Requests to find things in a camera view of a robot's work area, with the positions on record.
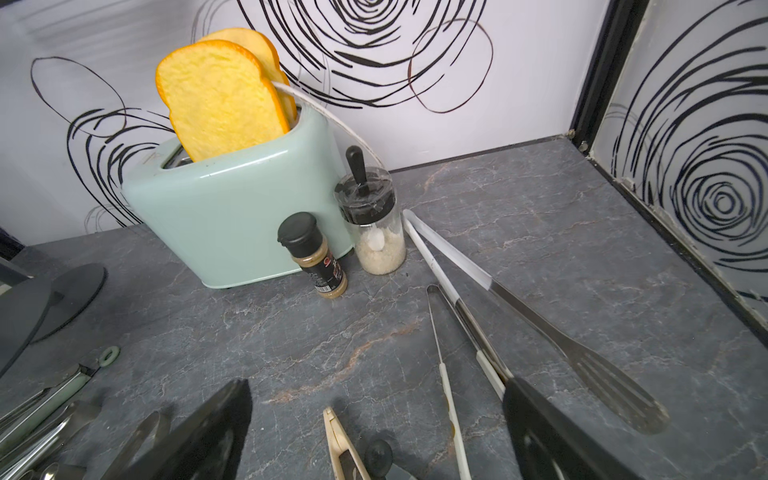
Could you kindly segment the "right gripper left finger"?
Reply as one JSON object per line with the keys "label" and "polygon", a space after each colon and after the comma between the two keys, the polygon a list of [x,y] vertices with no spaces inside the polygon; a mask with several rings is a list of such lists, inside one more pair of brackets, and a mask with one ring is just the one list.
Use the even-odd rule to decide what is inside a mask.
{"label": "right gripper left finger", "polygon": [[234,479],[252,410],[249,382],[233,379],[117,477]]}

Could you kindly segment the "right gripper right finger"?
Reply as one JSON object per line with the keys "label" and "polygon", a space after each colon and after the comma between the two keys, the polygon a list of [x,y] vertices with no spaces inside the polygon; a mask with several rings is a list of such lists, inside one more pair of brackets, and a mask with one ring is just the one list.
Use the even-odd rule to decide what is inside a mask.
{"label": "right gripper right finger", "polygon": [[502,407],[524,479],[639,477],[525,380],[506,382]]}

